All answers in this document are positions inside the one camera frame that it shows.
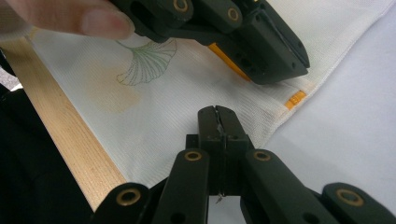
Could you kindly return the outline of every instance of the white fabric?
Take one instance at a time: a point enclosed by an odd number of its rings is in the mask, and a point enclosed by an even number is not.
[[[309,75],[270,86],[246,82],[190,40],[156,45],[135,35],[117,43],[48,31],[31,40],[125,178],[151,187],[169,174],[185,134],[197,133],[196,113],[205,106],[231,108],[254,145],[266,143],[303,104],[289,111],[289,98],[299,90],[309,98],[393,2],[270,1],[311,61]]]

